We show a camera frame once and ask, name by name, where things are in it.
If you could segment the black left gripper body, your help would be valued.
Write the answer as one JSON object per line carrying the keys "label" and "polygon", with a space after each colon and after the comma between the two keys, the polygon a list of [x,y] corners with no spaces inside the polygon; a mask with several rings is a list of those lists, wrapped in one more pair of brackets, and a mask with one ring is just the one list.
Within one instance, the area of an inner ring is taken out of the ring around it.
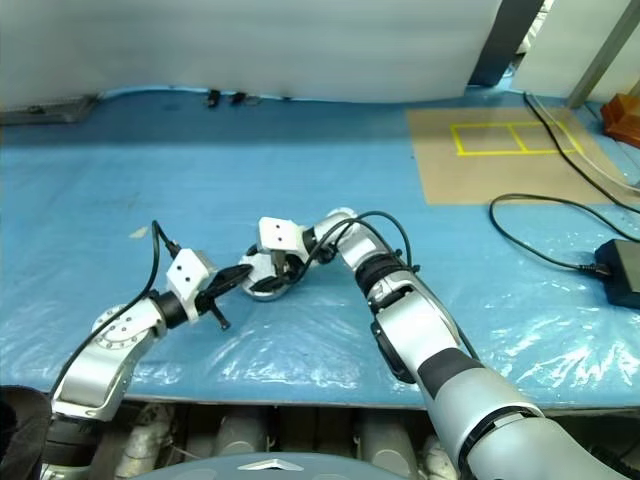
{"label": "black left gripper body", "polygon": [[211,283],[195,297],[194,305],[198,313],[215,312],[217,298],[221,296],[221,281],[214,278]]}

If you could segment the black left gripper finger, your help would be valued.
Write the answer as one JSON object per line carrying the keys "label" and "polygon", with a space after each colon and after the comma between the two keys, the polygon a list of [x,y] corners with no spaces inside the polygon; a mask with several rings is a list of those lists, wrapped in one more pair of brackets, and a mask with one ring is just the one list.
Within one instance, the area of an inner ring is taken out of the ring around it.
{"label": "black left gripper finger", "polygon": [[215,299],[208,299],[205,301],[205,310],[210,311],[212,313],[212,315],[216,318],[216,320],[220,325],[220,328],[223,331],[226,331],[227,329],[230,328],[231,323],[227,320],[225,315],[219,309]]}
{"label": "black left gripper finger", "polygon": [[236,288],[251,272],[251,265],[235,265],[219,270],[212,280],[212,292],[226,293]]}

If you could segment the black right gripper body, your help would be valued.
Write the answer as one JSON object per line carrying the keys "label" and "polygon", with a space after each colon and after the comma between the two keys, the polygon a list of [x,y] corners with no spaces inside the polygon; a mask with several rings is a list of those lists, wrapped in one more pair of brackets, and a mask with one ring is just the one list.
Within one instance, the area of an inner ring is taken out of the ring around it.
{"label": "black right gripper body", "polygon": [[272,250],[271,260],[277,278],[299,278],[305,261],[298,255],[282,250]]}

